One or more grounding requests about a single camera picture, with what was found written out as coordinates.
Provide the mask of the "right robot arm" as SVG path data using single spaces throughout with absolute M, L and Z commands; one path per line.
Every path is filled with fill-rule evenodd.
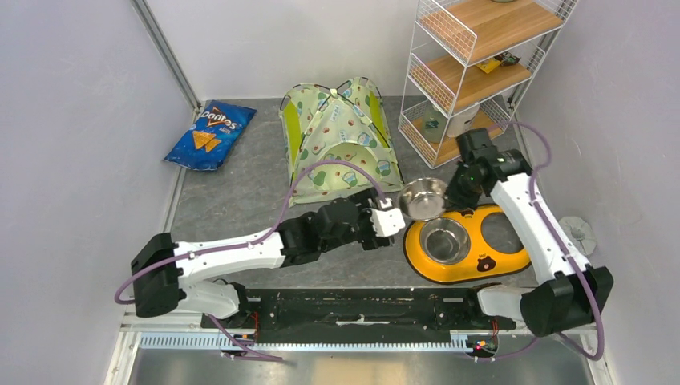
M 482 328 L 495 316 L 522 322 L 545 337 L 594 323 L 613 288 L 613 275 L 595 268 L 568 239 L 536 186 L 536 172 L 518 150 L 501 151 L 487 129 L 456 137 L 460 160 L 446 196 L 454 210 L 473 209 L 481 196 L 498 205 L 528 252 L 537 285 L 494 284 L 463 305 L 464 321 Z

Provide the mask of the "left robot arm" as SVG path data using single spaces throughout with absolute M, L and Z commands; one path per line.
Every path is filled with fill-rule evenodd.
M 158 233 L 131 263 L 135 313 L 154 318 L 185 310 L 242 327 L 252 315 L 244 286 L 215 278 L 304 265 L 351 243 L 364 250 L 387 247 L 404 227 L 399 208 L 371 188 L 243 237 L 188 242 Z

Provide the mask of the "green avocado print mat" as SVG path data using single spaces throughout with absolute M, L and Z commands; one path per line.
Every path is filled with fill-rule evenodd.
M 392 156 L 380 148 L 371 148 L 361 144 L 345 142 L 323 148 L 318 154 L 304 150 L 299 161 L 299 170 L 321 160 L 343 160 L 356 165 L 369 173 L 386 188 L 398 184 L 399 176 L 395 171 Z M 325 164 L 316 167 L 299 187 L 310 188 L 314 193 L 330 194 L 349 188 L 371 186 L 360 172 L 337 164 Z

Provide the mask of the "steel bowl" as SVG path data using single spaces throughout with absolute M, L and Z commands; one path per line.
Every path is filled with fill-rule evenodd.
M 413 221 L 430 221 L 445 213 L 446 190 L 447 184 L 438 178 L 419 178 L 403 186 L 397 206 Z
M 458 221 L 445 217 L 426 222 L 419 242 L 426 256 L 442 265 L 462 262 L 471 249 L 468 231 Z

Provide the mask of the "green avocado pet tent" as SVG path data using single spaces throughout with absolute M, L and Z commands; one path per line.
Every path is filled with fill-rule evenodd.
M 289 205 L 329 201 L 371 187 L 403 186 L 378 87 L 366 77 L 337 89 L 315 83 L 291 88 L 278 112 L 293 195 Z

